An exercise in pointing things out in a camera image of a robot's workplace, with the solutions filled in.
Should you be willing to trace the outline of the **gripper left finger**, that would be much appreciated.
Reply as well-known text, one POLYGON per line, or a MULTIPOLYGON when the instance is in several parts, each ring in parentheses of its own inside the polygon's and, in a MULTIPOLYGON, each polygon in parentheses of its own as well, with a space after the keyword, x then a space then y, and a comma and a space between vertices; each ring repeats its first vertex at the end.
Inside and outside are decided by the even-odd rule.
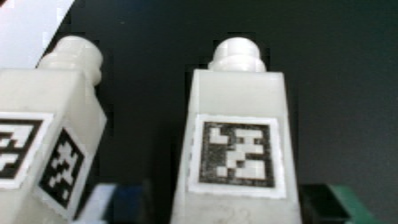
POLYGON ((151 183, 97 184, 72 224, 154 224, 151 183))

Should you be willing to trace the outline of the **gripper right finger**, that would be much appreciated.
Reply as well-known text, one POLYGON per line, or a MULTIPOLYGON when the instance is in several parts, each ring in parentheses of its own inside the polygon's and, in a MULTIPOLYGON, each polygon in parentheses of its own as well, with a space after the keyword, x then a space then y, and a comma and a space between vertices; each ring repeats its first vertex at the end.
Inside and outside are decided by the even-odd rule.
POLYGON ((348 186, 303 184, 298 195, 303 224, 387 224, 371 214, 348 186))

